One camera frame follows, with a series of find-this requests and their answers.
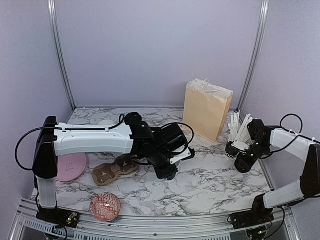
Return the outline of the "single black paper cup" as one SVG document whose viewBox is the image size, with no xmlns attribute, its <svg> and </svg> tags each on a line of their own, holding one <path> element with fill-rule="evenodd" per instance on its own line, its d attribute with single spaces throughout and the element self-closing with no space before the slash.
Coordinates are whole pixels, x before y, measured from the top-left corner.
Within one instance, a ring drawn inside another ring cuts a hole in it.
<svg viewBox="0 0 320 240">
<path fill-rule="evenodd" d="M 168 165 L 168 167 L 166 168 L 166 177 L 165 177 L 167 181 L 171 181 L 176 177 L 179 166 L 180 166 L 180 161 L 174 164 Z"/>
<path fill-rule="evenodd" d="M 142 121 L 142 116 L 138 112 L 128 113 L 124 118 L 124 122 L 126 125 L 130 125 L 133 122 L 140 122 L 140 121 Z"/>
</svg>

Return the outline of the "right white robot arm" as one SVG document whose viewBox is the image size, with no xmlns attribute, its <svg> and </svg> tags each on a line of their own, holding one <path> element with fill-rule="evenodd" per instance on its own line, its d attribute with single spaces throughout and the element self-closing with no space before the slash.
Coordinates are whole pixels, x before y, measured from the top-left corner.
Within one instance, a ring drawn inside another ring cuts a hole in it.
<svg viewBox="0 0 320 240">
<path fill-rule="evenodd" d="M 274 208 L 289 206 L 320 195 L 320 143 L 282 127 L 265 125 L 261 119 L 254 119 L 247 125 L 252 144 L 240 148 L 235 168 L 248 173 L 258 160 L 266 160 L 277 188 L 261 194 L 253 200 L 247 219 L 258 224 Z"/>
</svg>

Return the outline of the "brown paper takeout bag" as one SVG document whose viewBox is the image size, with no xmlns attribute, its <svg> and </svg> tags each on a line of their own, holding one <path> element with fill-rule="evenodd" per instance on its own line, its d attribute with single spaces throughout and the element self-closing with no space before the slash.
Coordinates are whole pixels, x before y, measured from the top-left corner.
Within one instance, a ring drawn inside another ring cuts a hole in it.
<svg viewBox="0 0 320 240">
<path fill-rule="evenodd" d="M 208 141 L 217 142 L 222 134 L 234 92 L 213 85 L 208 79 L 194 79 L 186 85 L 183 123 Z"/>
</svg>

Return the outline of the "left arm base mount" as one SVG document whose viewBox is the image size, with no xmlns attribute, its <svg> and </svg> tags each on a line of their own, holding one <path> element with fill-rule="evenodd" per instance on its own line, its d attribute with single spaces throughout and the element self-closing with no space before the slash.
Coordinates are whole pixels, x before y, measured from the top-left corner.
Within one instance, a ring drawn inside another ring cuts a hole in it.
<svg viewBox="0 0 320 240">
<path fill-rule="evenodd" d="M 78 226 L 80 214 L 77 211 L 62 208 L 46 209 L 36 201 L 38 212 L 36 218 L 48 223 L 57 224 L 63 227 L 76 228 Z"/>
</svg>

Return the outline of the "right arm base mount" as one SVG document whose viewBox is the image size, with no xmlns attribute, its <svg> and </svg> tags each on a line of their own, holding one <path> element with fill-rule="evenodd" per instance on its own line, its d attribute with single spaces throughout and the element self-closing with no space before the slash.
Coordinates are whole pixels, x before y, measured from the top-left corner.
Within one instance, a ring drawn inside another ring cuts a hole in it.
<svg viewBox="0 0 320 240">
<path fill-rule="evenodd" d="M 256 215 L 252 210 L 232 213 L 227 218 L 228 223 L 231 224 L 235 230 L 271 223 L 273 220 L 274 215 L 272 212 Z"/>
</svg>

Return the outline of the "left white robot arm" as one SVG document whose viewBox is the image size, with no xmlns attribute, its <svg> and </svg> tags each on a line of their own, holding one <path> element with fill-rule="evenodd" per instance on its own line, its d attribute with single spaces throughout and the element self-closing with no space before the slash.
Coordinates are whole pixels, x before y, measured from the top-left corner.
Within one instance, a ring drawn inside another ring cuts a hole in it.
<svg viewBox="0 0 320 240">
<path fill-rule="evenodd" d="M 53 223 L 64 216 L 57 207 L 59 157 L 79 153 L 136 155 L 154 167 L 158 179 L 172 180 L 178 171 L 176 163 L 195 155 L 179 123 L 150 127 L 137 112 L 121 114 L 119 122 L 111 126 L 70 125 L 49 116 L 43 127 L 30 130 L 21 139 L 34 132 L 39 132 L 39 136 L 29 170 L 37 181 L 38 204 Z"/>
</svg>

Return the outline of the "stack of black paper cups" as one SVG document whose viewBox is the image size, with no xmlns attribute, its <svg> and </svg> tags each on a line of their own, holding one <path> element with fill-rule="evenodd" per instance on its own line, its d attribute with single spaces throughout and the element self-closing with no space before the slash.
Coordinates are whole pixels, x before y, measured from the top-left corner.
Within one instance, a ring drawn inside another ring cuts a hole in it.
<svg viewBox="0 0 320 240">
<path fill-rule="evenodd" d="M 98 123 L 99 126 L 113 126 L 115 122 L 113 120 L 105 119 Z"/>
</svg>

